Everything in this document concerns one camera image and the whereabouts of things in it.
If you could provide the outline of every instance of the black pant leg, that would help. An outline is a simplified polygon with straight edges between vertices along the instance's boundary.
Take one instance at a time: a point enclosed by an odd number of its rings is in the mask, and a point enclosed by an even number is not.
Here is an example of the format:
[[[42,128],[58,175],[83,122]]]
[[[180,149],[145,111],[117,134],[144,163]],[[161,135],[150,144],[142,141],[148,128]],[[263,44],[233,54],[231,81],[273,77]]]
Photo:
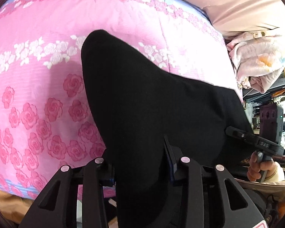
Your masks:
[[[235,162],[242,151],[253,151],[224,133],[228,125],[249,130],[233,90],[164,72],[104,31],[87,37],[82,65],[89,105],[116,167],[117,194],[135,196],[133,203],[152,208],[148,196],[154,203],[165,198],[164,134],[207,166]]]

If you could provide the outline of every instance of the black clamp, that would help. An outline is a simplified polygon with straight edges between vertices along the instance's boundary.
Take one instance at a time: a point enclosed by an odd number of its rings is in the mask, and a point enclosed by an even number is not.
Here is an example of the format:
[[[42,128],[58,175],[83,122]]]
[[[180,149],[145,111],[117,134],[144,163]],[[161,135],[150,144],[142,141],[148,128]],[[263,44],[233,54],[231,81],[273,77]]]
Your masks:
[[[222,228],[246,228],[264,222],[247,193],[222,165],[214,169],[200,166],[184,157],[178,147],[171,146],[166,136],[164,148],[170,180],[174,186],[183,186],[180,228],[204,228],[210,222],[220,222]],[[115,180],[114,169],[104,158],[74,169],[62,166],[38,195],[19,228],[76,228],[80,184],[83,184],[83,228],[108,228],[103,186],[112,187]],[[220,221],[207,220],[205,206],[209,206],[210,215],[220,213]]]

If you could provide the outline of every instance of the floral fabric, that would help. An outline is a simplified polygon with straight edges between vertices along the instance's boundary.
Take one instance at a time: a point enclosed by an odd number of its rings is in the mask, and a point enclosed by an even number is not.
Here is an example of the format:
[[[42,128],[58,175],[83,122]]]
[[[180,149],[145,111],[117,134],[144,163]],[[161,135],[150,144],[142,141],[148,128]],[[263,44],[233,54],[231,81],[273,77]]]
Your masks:
[[[0,9],[1,190],[35,199],[62,165],[83,166],[103,154],[80,58],[97,29],[164,71],[241,97],[223,37],[181,0],[8,0]]]

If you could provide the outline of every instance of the crumpled cloth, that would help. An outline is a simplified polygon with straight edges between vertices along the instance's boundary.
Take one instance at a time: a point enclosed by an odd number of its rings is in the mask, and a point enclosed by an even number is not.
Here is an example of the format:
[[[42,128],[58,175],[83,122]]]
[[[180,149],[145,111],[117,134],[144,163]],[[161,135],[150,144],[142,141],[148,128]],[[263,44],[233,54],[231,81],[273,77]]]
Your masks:
[[[244,32],[227,49],[239,87],[265,93],[285,68],[285,30],[281,28]]]
[[[0,190],[0,212],[16,224],[20,224],[33,202]]]

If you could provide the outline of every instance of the metal pin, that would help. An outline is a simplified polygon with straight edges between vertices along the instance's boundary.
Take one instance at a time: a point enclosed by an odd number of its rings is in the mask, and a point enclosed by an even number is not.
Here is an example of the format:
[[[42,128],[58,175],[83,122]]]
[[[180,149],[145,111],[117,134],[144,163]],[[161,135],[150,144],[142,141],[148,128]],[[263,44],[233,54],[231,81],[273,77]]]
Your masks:
[[[190,162],[190,158],[188,158],[188,157],[182,157],[180,160],[181,160],[183,163],[189,163],[189,162]]]
[[[217,170],[219,170],[219,171],[225,170],[225,167],[222,166],[221,164],[218,164],[215,168],[216,168]]]
[[[104,162],[104,159],[103,158],[96,158],[95,159],[95,163],[96,164],[102,164]]]
[[[61,171],[62,172],[66,172],[66,171],[68,171],[70,168],[69,168],[69,166],[68,165],[64,165],[63,167],[61,167]]]

